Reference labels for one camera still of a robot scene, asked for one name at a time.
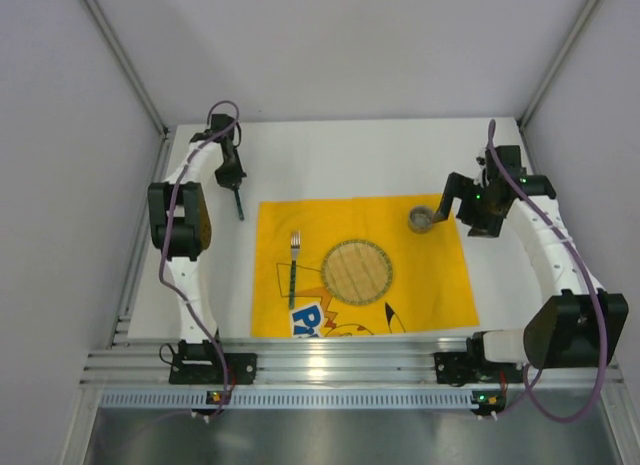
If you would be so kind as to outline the green handled fork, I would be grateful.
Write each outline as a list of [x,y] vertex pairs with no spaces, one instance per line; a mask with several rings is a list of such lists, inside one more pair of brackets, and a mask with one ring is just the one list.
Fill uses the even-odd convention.
[[296,280],[297,280],[297,261],[301,248],[301,233],[299,230],[291,233],[290,240],[290,273],[289,273],[289,296],[288,296],[288,308],[293,310],[295,308],[295,295],[296,295]]

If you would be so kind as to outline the yellow cartoon print cloth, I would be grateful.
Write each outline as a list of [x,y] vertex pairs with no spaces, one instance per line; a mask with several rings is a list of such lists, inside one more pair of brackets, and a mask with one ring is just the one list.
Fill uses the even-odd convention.
[[424,233],[437,194],[264,202],[251,333],[337,338],[475,327],[480,320],[454,220]]

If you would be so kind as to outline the round woven bamboo plate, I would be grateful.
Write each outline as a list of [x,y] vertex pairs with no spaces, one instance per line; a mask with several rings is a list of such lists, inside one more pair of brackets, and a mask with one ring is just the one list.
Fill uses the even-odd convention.
[[325,288],[338,301],[365,306],[391,288],[394,271],[388,254],[368,240],[338,243],[326,254],[321,266]]

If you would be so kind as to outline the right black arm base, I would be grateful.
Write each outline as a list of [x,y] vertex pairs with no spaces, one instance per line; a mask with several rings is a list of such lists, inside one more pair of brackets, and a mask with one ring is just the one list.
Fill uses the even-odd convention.
[[522,383],[522,371],[515,364],[486,362],[467,352],[436,352],[433,354],[438,384],[462,387],[467,384],[508,385]]

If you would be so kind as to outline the speckled ceramic cup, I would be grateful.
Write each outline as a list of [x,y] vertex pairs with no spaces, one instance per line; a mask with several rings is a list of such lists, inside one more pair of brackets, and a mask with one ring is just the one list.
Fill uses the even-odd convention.
[[416,234],[424,234],[431,230],[434,221],[434,212],[427,206],[415,206],[408,215],[408,227]]

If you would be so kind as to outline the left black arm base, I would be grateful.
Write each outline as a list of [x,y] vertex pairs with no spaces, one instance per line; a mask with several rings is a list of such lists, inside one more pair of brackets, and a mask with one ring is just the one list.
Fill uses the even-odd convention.
[[[227,364],[228,385],[251,385],[257,374],[254,353],[224,353]],[[204,356],[177,355],[169,374],[171,385],[223,385],[222,364],[217,354]]]

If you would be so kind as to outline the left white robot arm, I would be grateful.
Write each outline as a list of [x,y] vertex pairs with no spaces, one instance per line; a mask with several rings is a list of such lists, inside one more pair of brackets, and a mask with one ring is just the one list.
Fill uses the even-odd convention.
[[204,183],[212,177],[231,191],[238,218],[244,218],[240,187],[247,174],[238,151],[241,137],[237,118],[210,115],[205,129],[189,140],[176,169],[147,190],[151,241],[160,251],[158,278],[177,296],[179,342],[186,345],[213,345],[216,338],[218,325],[203,278],[213,237]]

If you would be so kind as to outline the green handled spoon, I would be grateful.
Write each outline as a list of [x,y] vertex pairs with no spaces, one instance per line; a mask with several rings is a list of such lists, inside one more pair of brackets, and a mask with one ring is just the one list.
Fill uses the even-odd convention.
[[233,194],[234,194],[234,200],[235,200],[235,205],[236,205],[236,211],[238,214],[238,218],[241,222],[243,222],[245,220],[245,214],[244,214],[244,209],[243,209],[243,204],[242,204],[242,199],[241,199],[241,194],[240,194],[240,187],[239,186],[234,186],[233,187]]

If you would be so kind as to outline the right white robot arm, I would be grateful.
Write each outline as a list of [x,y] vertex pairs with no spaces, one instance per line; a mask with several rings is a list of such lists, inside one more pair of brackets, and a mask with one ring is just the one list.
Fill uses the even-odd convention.
[[515,230],[539,283],[542,305],[522,329],[478,333],[484,358],[537,369],[609,364],[626,321],[623,295],[609,293],[581,262],[548,177],[530,175],[515,145],[486,150],[477,178],[449,174],[434,220],[457,219],[475,237]]

